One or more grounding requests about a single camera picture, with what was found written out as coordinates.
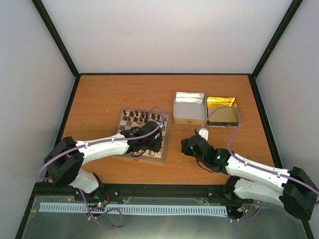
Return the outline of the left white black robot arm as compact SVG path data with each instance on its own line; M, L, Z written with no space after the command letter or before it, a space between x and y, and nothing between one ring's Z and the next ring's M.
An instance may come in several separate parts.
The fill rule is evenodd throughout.
M123 130L111 137L91 141L62 139L44 160L55 187L72 186L82 190L92 200L103 197L104 188L98 176L82 166L100 158L150 150L159 152L163 122L149 120L141 127Z

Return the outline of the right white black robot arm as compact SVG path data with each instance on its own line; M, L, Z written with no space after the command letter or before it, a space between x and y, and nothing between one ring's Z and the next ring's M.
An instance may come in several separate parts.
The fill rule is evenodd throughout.
M297 219L311 219L319 190L303 169L270 167L227 149L215 149L199 134L183 139L181 152L211 172L229 175L224 186L228 200L263 201L284 208Z

